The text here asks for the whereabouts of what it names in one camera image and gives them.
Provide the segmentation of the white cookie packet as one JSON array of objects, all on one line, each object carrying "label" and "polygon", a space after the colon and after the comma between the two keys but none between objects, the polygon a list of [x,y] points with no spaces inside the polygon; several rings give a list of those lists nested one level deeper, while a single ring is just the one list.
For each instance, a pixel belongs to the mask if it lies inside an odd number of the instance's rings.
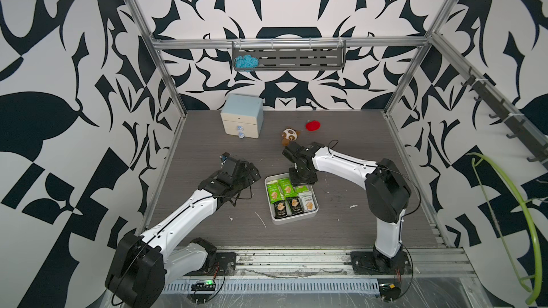
[{"label": "white cookie packet", "polygon": [[316,205],[314,198],[311,194],[308,195],[300,195],[299,200],[301,201],[301,207],[303,209],[303,212],[314,212],[316,211]]}]

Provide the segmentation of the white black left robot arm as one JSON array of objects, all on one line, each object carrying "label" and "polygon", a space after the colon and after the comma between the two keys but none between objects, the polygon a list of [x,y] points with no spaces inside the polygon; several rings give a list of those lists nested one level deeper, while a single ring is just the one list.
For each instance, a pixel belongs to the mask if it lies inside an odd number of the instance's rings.
[{"label": "white black left robot arm", "polygon": [[210,271],[216,254],[210,242],[196,238],[183,249],[177,246],[223,204],[236,205],[241,192],[261,179],[251,162],[229,153],[220,159],[220,169],[201,181],[171,215],[140,235],[128,232],[119,241],[105,286],[121,304],[151,307],[168,283],[192,272]]}]

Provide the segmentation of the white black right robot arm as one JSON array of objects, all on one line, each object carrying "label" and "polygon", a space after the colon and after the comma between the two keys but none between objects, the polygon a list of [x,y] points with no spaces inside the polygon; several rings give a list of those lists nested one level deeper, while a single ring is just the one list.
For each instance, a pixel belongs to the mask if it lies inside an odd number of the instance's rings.
[{"label": "white black right robot arm", "polygon": [[375,259],[390,262],[402,251],[402,223],[411,197],[404,175],[390,159],[364,161],[314,142],[299,145],[295,141],[283,150],[292,162],[289,176],[293,185],[313,185],[318,173],[336,175],[365,190],[368,207],[376,218]]}]

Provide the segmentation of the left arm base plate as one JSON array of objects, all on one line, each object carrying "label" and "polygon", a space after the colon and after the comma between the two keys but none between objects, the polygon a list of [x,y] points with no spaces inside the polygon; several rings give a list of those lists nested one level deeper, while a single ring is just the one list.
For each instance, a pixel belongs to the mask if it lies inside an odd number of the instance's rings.
[{"label": "left arm base plate", "polygon": [[205,261],[201,269],[183,274],[183,277],[189,276],[213,276],[215,273],[220,276],[233,275],[236,264],[235,252],[217,252],[211,259]]}]

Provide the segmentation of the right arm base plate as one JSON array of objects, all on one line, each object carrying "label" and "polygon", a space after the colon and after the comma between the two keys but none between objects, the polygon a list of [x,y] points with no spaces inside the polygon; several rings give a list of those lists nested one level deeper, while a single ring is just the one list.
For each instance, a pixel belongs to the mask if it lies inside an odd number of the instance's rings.
[{"label": "right arm base plate", "polygon": [[373,251],[352,251],[350,264],[356,275],[410,275],[412,270],[408,253],[400,249],[395,257]]}]

